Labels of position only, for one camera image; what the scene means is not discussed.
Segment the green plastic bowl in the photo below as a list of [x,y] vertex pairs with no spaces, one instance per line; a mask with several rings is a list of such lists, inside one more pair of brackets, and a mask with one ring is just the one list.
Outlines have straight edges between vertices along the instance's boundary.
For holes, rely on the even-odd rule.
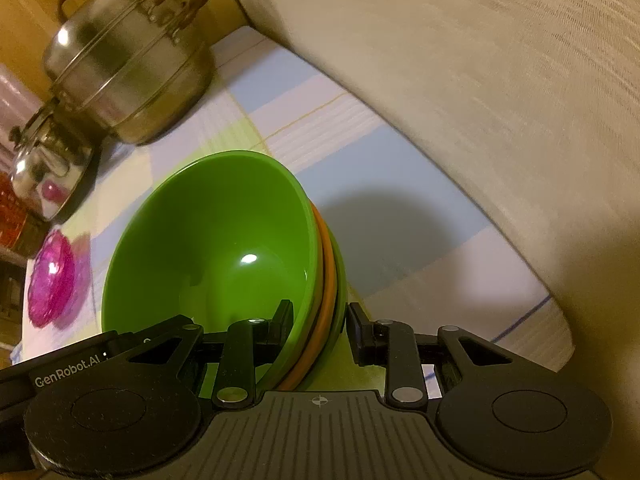
[[303,351],[322,297],[322,248],[304,189],[254,151],[202,157],[166,179],[126,226],[108,266],[101,324],[137,332],[183,314],[208,332],[269,320],[293,326],[259,378],[270,389]]
[[326,340],[326,345],[323,347],[318,358],[314,361],[314,365],[306,374],[304,380],[298,385],[298,391],[307,390],[321,375],[323,369],[326,367],[326,364],[328,364],[330,360],[331,354],[333,353],[335,345],[338,341],[338,337],[341,336],[341,332],[343,331],[344,327],[344,317],[348,298],[346,270],[340,248],[338,247],[337,240],[331,230],[329,230],[329,237],[333,247],[337,279],[336,298],[331,330],[329,332],[328,339]]

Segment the orange plastic bowl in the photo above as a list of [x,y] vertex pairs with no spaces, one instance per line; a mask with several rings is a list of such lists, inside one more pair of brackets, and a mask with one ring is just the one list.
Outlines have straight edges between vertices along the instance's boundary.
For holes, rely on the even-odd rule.
[[314,206],[314,203],[311,203],[311,210],[314,213],[314,220],[316,220],[318,226],[322,248],[323,285],[321,289],[321,302],[303,351],[288,371],[288,374],[278,383],[276,387],[278,391],[293,391],[302,383],[314,367],[314,363],[326,345],[333,320],[337,293],[337,273],[334,251],[329,236],[329,229],[318,208]]

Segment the pink heart-shaped glass dish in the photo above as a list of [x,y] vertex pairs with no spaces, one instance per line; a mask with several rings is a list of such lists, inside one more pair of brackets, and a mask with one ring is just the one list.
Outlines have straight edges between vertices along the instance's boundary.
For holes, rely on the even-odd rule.
[[36,255],[28,286],[27,311],[33,326],[44,327],[63,314],[74,281],[72,244],[60,230],[53,230]]

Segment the checked plastic tablecloth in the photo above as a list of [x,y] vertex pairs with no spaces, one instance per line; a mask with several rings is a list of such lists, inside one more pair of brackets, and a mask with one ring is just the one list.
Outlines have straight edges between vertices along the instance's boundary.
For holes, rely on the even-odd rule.
[[372,318],[419,333],[454,324],[559,370],[575,345],[555,300],[472,200],[405,136],[320,70],[250,27],[213,46],[216,74],[155,142],[106,142],[89,193],[64,223],[85,260],[63,327],[25,324],[13,362],[95,335],[104,278],[126,224],[192,160],[253,150],[303,185],[341,248],[348,293]]

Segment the stainless steel kettle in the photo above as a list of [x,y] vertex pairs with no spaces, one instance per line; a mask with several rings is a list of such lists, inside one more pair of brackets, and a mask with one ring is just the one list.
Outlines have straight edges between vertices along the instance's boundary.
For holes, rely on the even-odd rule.
[[96,141],[58,99],[45,102],[9,133],[15,195],[37,216],[53,220],[72,198],[93,159]]

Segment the stainless steel steamer pot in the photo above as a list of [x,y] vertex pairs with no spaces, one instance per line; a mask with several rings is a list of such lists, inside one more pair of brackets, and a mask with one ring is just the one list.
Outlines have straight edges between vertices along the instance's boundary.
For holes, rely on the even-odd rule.
[[213,58],[194,20],[208,0],[58,0],[44,50],[51,93],[126,144],[145,144],[198,102]]

